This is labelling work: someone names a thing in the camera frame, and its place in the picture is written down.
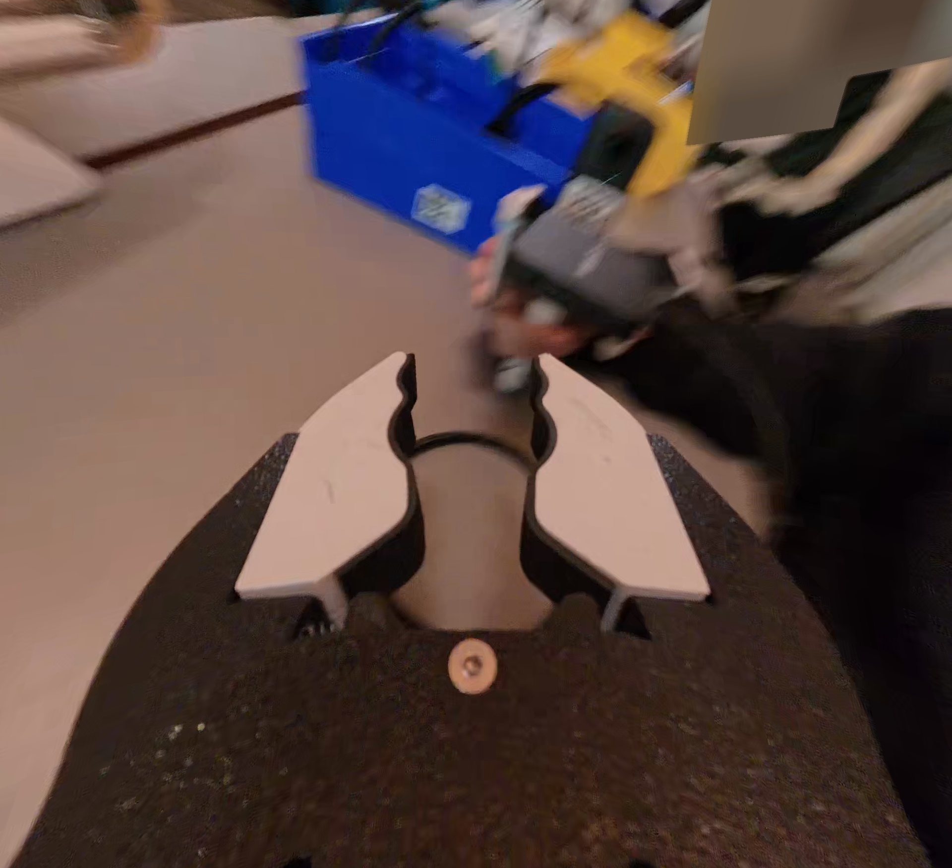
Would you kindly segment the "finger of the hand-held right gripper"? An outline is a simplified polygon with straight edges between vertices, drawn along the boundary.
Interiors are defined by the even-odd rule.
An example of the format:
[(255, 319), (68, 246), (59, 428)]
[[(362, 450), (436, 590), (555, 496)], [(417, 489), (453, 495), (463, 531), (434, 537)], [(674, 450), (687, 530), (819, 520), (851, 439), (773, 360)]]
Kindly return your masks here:
[(492, 237), (486, 242), (486, 257), (496, 261), (504, 257), (506, 248), (527, 220), (530, 209), (543, 203), (544, 185), (519, 187), (504, 195), (492, 217)]

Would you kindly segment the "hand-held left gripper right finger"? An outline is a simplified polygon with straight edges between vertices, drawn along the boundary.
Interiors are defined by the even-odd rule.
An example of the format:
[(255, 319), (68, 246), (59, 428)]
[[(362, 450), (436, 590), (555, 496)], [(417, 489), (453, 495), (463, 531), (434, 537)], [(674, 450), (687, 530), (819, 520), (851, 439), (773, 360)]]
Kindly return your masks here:
[(582, 595), (604, 632), (647, 632), (641, 600), (704, 603), (711, 588), (641, 423), (543, 355), (531, 366), (519, 559), (553, 605)]

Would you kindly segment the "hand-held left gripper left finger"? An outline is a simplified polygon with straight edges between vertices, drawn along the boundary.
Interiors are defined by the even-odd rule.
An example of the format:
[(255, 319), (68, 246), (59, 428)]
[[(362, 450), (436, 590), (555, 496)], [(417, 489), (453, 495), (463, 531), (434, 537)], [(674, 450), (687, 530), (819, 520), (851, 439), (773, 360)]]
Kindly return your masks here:
[(316, 600), (342, 627), (351, 600), (391, 595), (420, 570), (415, 357), (395, 352), (300, 427), (244, 565), (238, 599)]

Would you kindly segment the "yellow plastic bin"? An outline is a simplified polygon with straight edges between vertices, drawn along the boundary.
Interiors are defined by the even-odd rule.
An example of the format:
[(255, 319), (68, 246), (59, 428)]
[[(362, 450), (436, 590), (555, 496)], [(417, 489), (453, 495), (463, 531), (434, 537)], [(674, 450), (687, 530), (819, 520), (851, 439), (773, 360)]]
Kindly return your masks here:
[(672, 30), (627, 12), (598, 34), (566, 40), (541, 56), (541, 81), (560, 85), (581, 105), (613, 102), (654, 126), (647, 153), (627, 186), (635, 197), (658, 195), (679, 184), (700, 150), (687, 141), (693, 89), (664, 71), (673, 53)]

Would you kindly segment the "blue plastic bin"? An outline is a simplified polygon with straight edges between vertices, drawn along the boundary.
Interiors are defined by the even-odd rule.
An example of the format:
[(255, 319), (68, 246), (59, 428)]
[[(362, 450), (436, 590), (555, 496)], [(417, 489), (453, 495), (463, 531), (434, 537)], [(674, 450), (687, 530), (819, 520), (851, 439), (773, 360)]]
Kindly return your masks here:
[(519, 85), (437, 29), (391, 17), (300, 39), (314, 176), (465, 254), (493, 234), (497, 203), (541, 185), (551, 204), (589, 135), (592, 113), (555, 93), (506, 134), (489, 125)]

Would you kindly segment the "person's right forearm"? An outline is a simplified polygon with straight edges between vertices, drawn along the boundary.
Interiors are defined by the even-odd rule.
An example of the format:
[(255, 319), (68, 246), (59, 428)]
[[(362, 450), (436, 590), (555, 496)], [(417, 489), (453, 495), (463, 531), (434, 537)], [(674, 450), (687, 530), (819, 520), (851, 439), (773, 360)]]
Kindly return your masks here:
[(594, 369), (760, 463), (791, 572), (950, 581), (950, 308), (805, 327), (673, 305)]

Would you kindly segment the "grey desk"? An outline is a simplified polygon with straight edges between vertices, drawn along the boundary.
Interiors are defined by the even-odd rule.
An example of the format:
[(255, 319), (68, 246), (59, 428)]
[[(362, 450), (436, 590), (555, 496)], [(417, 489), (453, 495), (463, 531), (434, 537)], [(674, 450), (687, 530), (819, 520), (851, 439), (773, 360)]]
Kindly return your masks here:
[(173, 27), (142, 64), (2, 91), (103, 186), (2, 234), (2, 866), (125, 614), (281, 435), (409, 351), (419, 434), (528, 440), (475, 377), (465, 259), (311, 177), (317, 26)]

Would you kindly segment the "person's right hand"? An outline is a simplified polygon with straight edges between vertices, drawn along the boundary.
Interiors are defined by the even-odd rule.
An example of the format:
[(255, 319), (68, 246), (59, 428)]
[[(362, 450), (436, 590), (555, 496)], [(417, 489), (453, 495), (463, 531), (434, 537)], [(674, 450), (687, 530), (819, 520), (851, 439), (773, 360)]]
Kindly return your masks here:
[(572, 355), (594, 338), (589, 329), (573, 324), (534, 324), (526, 307), (530, 299), (517, 290), (494, 293), (492, 268), (499, 238), (481, 244), (470, 262), (470, 303), (478, 311), (482, 347), (491, 357), (533, 359), (542, 354)]

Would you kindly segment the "white document stand base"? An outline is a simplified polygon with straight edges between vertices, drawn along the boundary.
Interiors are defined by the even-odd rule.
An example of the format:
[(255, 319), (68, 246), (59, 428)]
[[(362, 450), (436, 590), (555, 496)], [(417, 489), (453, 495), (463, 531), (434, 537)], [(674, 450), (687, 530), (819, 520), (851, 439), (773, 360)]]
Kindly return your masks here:
[(88, 203), (101, 190), (96, 172), (33, 132), (1, 120), (1, 230)]

